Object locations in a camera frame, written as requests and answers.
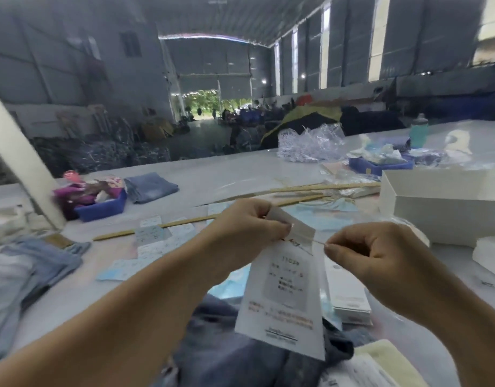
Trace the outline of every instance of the white box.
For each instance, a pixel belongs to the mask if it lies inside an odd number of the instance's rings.
[[[495,173],[384,171],[380,212],[410,221],[432,243],[474,247],[495,236]]]
[[[324,264],[330,301],[337,316],[343,323],[372,325],[371,306],[362,282],[327,256],[324,257]]]
[[[495,274],[495,236],[476,241],[473,260]]]

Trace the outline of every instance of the forearm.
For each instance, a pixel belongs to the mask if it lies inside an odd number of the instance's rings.
[[[209,250],[195,238],[2,360],[0,386],[149,385],[215,283]]]
[[[494,387],[495,310],[459,284],[426,327],[452,355],[463,387]]]

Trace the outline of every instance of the hand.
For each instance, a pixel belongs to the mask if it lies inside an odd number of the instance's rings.
[[[271,206],[253,198],[237,200],[196,236],[214,256],[212,268],[218,273],[218,283],[251,263],[271,242],[289,234],[290,224],[264,219]]]
[[[462,285],[406,225],[351,225],[332,236],[324,252],[383,305],[424,326],[450,307]]]

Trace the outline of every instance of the metal roof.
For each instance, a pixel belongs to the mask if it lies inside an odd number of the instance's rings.
[[[160,36],[227,35],[265,46],[325,0],[137,0]]]

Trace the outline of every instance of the blue crate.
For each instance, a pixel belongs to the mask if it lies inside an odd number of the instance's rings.
[[[384,170],[411,170],[414,167],[414,161],[409,160],[406,163],[400,164],[385,164],[379,166],[368,162],[363,157],[354,157],[348,160],[348,166],[359,174],[371,174],[382,176],[382,171]]]
[[[126,205],[127,193],[126,189],[122,189],[118,198],[99,202],[94,205],[82,206],[75,208],[74,210],[79,215],[79,218],[84,221],[94,221],[103,219],[109,216],[115,216],[121,214],[124,211]]]

